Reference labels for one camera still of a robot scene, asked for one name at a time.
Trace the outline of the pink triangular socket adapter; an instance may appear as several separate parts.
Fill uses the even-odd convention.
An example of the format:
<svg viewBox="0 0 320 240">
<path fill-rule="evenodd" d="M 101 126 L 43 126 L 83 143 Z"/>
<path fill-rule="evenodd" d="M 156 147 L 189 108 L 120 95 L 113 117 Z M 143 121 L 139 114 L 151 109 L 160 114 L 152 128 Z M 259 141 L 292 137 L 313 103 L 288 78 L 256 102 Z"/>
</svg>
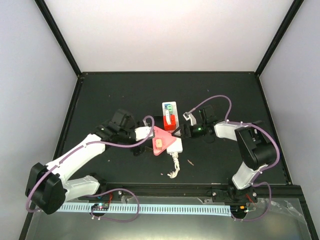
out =
<svg viewBox="0 0 320 240">
<path fill-rule="evenodd" d="M 152 149 L 155 156 L 159 156 L 169 146 L 171 146 L 177 138 L 172 136 L 168 131 L 165 131 L 157 126 L 154 127 L 154 137 L 152 138 Z"/>
</svg>

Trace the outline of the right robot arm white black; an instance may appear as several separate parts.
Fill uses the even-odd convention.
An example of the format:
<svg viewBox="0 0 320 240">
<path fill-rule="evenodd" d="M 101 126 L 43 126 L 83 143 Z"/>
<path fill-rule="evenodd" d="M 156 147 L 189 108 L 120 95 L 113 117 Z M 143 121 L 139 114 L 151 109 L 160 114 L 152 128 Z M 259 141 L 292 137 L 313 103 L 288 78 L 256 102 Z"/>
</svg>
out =
<svg viewBox="0 0 320 240">
<path fill-rule="evenodd" d="M 219 121 L 212 105 L 199 110 L 201 122 L 197 123 L 192 113 L 184 113 L 189 124 L 182 124 L 172 136 L 186 138 L 220 138 L 237 142 L 242 163 L 224 191 L 232 202 L 240 202 L 253 187 L 255 179 L 280 160 L 280 150 L 275 140 L 263 129 L 264 122 L 254 123 Z"/>
</svg>

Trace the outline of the white power strip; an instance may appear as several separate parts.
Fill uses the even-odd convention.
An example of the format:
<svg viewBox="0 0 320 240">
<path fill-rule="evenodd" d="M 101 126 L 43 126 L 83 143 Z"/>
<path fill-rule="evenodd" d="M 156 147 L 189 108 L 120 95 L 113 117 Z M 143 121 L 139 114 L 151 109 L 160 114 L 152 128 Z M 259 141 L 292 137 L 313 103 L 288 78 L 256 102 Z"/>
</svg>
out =
<svg viewBox="0 0 320 240">
<path fill-rule="evenodd" d="M 179 116 L 177 103 L 175 101 L 167 101 L 162 103 L 162 113 L 163 113 L 163 126 L 164 130 L 173 133 L 179 126 Z M 168 154 L 182 153 L 183 145 L 182 140 L 176 137 L 174 143 L 172 143 L 167 149 Z"/>
</svg>

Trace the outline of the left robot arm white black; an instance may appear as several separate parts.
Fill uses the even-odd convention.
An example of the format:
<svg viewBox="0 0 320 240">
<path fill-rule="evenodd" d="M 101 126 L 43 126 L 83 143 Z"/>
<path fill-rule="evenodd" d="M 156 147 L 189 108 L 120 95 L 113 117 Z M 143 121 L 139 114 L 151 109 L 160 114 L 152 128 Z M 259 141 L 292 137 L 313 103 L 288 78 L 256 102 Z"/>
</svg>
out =
<svg viewBox="0 0 320 240">
<path fill-rule="evenodd" d="M 50 215 L 65 202 L 79 197 L 103 199 L 108 192 L 105 180 L 95 173 L 71 177 L 90 160 L 111 147 L 134 149 L 155 136 L 155 120 L 147 115 L 136 123 L 132 114 L 119 109 L 110 120 L 99 124 L 71 150 L 46 164 L 36 163 L 26 185 L 25 208 L 29 213 L 42 210 Z"/>
</svg>

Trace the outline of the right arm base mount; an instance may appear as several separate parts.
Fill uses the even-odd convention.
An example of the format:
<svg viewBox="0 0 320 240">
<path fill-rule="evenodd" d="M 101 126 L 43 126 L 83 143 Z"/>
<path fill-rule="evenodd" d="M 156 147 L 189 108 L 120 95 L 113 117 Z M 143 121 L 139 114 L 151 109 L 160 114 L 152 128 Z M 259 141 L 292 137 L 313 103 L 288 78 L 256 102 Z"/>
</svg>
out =
<svg viewBox="0 0 320 240">
<path fill-rule="evenodd" d="M 211 188 L 211 196 L 214 202 L 245 204 L 257 203 L 255 188 L 250 186 L 245 189 L 237 189 L 233 185 L 223 185 L 219 188 Z"/>
</svg>

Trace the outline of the small pink plug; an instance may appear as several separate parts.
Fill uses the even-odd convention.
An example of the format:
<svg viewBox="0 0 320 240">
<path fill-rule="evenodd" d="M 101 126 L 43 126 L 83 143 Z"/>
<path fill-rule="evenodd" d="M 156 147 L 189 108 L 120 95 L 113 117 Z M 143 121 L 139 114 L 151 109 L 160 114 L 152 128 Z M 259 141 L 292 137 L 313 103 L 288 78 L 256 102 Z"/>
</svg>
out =
<svg viewBox="0 0 320 240">
<path fill-rule="evenodd" d="M 157 150 L 161 150 L 163 147 L 162 139 L 158 138 L 155 140 L 155 147 Z"/>
</svg>

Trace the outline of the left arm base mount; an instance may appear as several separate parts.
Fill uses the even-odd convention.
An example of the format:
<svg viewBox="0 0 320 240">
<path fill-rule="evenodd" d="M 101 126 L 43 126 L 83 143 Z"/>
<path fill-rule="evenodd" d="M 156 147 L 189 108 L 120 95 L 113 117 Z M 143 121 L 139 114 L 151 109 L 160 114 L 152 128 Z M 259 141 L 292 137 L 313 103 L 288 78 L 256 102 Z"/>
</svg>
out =
<svg viewBox="0 0 320 240">
<path fill-rule="evenodd" d="M 96 193 L 93 193 L 93 194 L 86 194 L 86 195 L 82 194 L 82 195 L 77 196 L 75 198 L 76 199 L 79 199 L 79 198 L 99 198 L 104 195 L 110 195 L 113 192 L 124 192 L 124 191 L 125 191 L 124 188 L 114 188 L 114 189 L 107 190 L 105 192 L 97 191 Z"/>
</svg>

